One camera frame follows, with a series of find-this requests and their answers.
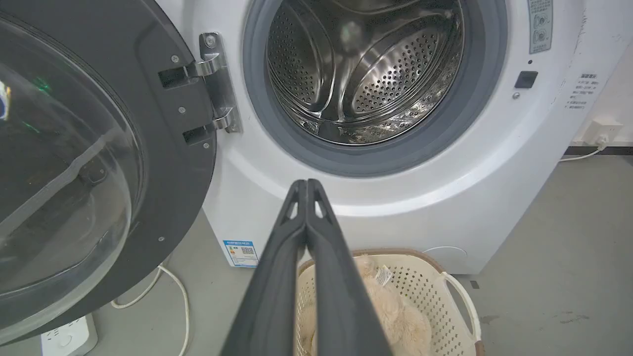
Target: stuffed animal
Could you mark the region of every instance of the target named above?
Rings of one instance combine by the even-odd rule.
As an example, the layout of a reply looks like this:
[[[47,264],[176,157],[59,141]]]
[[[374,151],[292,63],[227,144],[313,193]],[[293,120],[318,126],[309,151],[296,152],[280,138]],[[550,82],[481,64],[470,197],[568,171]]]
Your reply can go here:
[[[367,255],[355,258],[367,295],[394,355],[430,356],[431,327],[409,300],[389,283],[376,280],[378,265]],[[301,309],[298,318],[299,343],[305,353],[317,356],[317,309],[311,303]]]

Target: screw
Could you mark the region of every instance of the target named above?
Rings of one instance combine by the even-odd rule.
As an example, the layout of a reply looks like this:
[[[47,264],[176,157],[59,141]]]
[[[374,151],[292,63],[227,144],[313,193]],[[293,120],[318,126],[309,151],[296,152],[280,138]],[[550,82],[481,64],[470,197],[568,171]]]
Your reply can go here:
[[[209,47],[209,48],[215,48],[215,46],[217,45],[216,40],[215,40],[215,36],[214,35],[207,35],[204,38],[204,44]]]

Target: door hinge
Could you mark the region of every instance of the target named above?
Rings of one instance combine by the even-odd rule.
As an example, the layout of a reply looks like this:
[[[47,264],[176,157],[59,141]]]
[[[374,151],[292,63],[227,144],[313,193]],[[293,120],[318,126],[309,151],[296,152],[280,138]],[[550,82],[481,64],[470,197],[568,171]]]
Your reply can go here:
[[[201,34],[199,45],[202,61],[183,67],[185,76],[201,77],[204,80],[213,103],[215,118],[210,125],[215,130],[242,132],[222,39],[216,32]]]

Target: front-loading washing machine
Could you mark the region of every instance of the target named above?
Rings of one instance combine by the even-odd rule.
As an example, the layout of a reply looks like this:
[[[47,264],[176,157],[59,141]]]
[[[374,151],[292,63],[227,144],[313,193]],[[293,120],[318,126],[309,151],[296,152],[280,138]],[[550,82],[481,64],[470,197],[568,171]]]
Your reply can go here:
[[[0,2],[0,344],[116,298],[201,207],[227,261],[254,267],[296,179],[324,185],[350,248],[479,272],[605,86],[632,11]]]

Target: wall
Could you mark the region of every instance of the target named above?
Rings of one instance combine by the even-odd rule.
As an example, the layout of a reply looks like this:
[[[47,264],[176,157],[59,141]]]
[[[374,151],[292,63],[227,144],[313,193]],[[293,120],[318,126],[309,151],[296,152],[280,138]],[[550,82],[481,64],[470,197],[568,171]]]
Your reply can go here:
[[[613,75],[589,112],[587,121],[576,133],[571,146],[584,144],[582,135],[591,120],[600,116],[611,116],[624,124],[610,146],[633,146],[633,44],[630,44],[625,51]]]

